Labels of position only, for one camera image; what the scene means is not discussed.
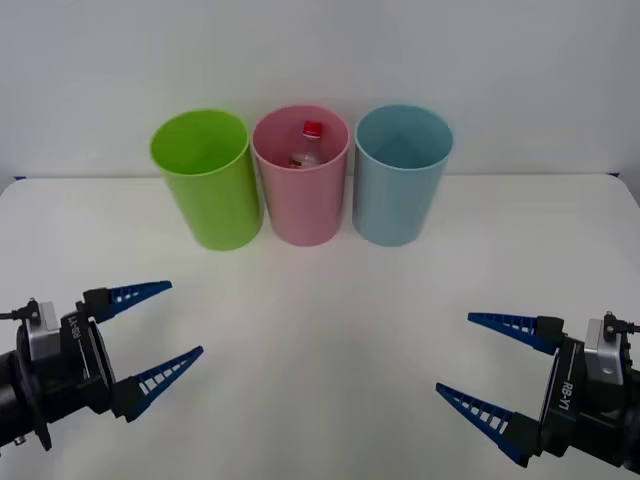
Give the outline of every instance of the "white tabletop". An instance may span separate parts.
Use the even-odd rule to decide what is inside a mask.
[[[280,241],[265,219],[249,245],[216,253],[158,179],[10,186],[0,311],[33,296],[61,315],[89,288],[169,279],[101,327],[115,374],[205,354],[133,424],[85,409],[50,427],[48,453],[33,435],[3,448],[0,478],[635,478],[573,449],[522,469],[434,390],[538,418],[552,358],[468,311],[557,315],[577,338],[607,310],[638,320],[640,209],[619,180],[446,177],[401,248],[366,242],[346,212],[319,247]],[[14,338],[0,322],[0,351]]]

